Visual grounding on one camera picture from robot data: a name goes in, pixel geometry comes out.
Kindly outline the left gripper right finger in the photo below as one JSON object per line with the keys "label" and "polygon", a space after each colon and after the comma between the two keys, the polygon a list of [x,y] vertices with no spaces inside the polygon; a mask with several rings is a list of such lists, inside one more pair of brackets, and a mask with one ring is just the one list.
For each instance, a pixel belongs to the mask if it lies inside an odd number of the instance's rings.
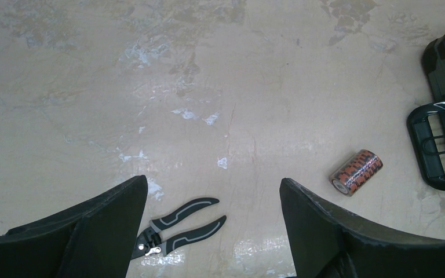
{"label": "left gripper right finger", "polygon": [[445,277],[445,240],[370,221],[291,178],[279,193],[297,277]]}

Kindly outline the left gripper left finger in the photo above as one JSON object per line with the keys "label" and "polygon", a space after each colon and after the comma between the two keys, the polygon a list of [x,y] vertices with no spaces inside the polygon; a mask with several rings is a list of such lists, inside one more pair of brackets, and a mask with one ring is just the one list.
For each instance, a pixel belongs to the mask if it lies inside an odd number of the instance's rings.
{"label": "left gripper left finger", "polygon": [[147,201],[138,175],[0,236],[0,277],[125,277]]}

